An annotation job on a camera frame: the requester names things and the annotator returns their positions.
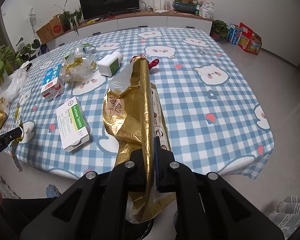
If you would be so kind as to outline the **yellow candy wrapper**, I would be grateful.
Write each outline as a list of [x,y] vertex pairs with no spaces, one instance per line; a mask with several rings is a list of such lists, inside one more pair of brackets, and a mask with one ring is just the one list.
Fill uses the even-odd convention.
[[17,103],[14,120],[15,120],[15,124],[16,124],[17,128],[21,132],[21,135],[17,136],[17,138],[14,139],[13,142],[11,143],[11,154],[12,154],[12,158],[14,160],[14,164],[18,168],[19,172],[22,172],[23,168],[22,168],[21,164],[19,163],[19,160],[18,160],[17,154],[16,154],[17,147],[24,138],[24,128],[23,128],[23,120],[22,120],[22,115],[21,115],[21,105],[19,102]]

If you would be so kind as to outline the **gold foil snack bag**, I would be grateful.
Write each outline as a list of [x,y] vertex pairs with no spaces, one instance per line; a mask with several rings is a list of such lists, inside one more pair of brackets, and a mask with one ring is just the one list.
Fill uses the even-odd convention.
[[173,193],[159,193],[155,186],[154,139],[170,150],[166,124],[157,88],[150,81],[146,58],[133,58],[112,78],[103,102],[106,132],[119,142],[116,165],[130,159],[133,151],[142,150],[142,189],[130,191],[126,219],[139,224],[158,215],[175,200]]

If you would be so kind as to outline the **white green tablet box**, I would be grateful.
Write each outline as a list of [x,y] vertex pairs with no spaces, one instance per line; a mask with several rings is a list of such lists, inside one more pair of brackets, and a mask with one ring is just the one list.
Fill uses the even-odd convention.
[[90,126],[76,96],[59,106],[56,116],[62,148],[66,152],[71,152],[90,140]]

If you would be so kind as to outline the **blue white red carton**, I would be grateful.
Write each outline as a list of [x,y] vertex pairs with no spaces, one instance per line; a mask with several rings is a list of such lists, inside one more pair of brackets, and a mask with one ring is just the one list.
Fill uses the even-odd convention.
[[46,101],[51,101],[64,93],[64,82],[59,77],[61,64],[58,64],[45,73],[41,95]]

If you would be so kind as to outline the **white plastic medicine bottle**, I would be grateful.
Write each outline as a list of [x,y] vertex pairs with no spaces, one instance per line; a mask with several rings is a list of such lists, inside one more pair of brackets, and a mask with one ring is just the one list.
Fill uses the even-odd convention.
[[122,61],[123,55],[115,51],[98,61],[97,67],[101,75],[111,77],[119,70]]

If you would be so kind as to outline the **blue checkered cartoon tablecloth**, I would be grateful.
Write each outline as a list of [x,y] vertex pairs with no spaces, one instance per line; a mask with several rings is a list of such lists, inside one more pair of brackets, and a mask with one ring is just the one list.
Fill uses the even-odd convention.
[[[166,122],[175,159],[194,172],[241,174],[256,179],[274,148],[267,117],[256,96],[221,47],[205,32],[181,28],[137,28],[85,38],[97,59],[119,51],[122,66],[134,56],[159,60],[150,73]],[[118,142],[103,124],[102,105],[110,78],[94,72],[88,81],[66,85],[46,101],[40,93],[47,70],[65,61],[80,41],[36,58],[27,81],[11,104],[21,107],[25,138],[19,161],[37,169],[78,179],[115,165]],[[75,96],[90,126],[90,140],[79,149],[62,148],[56,109]]]

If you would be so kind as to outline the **white plastic bag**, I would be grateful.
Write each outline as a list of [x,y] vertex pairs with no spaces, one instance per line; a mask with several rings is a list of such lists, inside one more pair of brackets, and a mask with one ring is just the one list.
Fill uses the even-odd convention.
[[12,75],[5,77],[4,82],[0,85],[0,99],[4,98],[8,102],[12,102],[24,87],[27,81],[27,71],[19,68]]

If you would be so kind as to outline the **blue shoe cover foot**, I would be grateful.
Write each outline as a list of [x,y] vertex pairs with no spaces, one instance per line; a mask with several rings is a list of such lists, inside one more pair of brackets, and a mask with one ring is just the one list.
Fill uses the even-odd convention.
[[55,185],[49,184],[46,187],[46,197],[47,198],[56,198],[59,197],[61,193],[58,191],[57,187]]

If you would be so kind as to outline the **large leafy green houseplant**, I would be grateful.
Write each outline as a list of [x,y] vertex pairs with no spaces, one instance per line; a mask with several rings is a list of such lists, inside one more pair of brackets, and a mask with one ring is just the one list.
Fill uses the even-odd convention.
[[36,51],[40,48],[41,43],[38,39],[34,39],[32,43],[21,45],[24,39],[21,37],[17,46],[20,50],[14,52],[10,46],[0,45],[0,85],[4,82],[4,74],[13,74],[13,66],[21,67],[27,61],[34,59]]

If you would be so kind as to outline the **clear plastic bag with wrappers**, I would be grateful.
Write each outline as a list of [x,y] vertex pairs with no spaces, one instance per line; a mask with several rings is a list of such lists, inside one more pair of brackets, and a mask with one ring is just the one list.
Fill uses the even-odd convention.
[[66,83],[83,81],[97,70],[96,47],[89,43],[75,45],[66,55],[59,77]]

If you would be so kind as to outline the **brown cardboard boxes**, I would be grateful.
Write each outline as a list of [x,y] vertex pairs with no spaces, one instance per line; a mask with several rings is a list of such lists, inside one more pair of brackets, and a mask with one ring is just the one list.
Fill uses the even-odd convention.
[[59,16],[54,16],[49,23],[38,29],[36,34],[38,35],[41,44],[46,44],[47,42],[52,41],[54,38],[64,34]]

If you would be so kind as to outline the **grey patterned rug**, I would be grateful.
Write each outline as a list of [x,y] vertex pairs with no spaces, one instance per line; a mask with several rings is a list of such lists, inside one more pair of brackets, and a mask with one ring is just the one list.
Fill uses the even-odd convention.
[[286,197],[268,218],[283,232],[285,239],[289,239],[300,226],[300,197]]

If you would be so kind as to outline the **colourful boxes on floor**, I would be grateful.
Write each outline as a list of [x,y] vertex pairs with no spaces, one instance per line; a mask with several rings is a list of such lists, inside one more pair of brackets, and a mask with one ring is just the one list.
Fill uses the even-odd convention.
[[258,55],[262,47],[262,38],[242,22],[230,25],[226,41],[254,55]]

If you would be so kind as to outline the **white bag on cabinet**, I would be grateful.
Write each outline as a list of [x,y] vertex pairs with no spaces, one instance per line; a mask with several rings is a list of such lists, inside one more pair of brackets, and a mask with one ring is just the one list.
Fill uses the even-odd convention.
[[206,0],[198,0],[199,2],[199,16],[213,20],[214,6],[213,2],[207,2]]

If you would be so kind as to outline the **blue bonsai planter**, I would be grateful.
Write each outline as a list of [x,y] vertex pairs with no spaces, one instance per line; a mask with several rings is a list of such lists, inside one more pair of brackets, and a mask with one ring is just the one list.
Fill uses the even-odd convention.
[[187,14],[195,14],[197,5],[195,0],[174,0],[172,7],[175,11]]

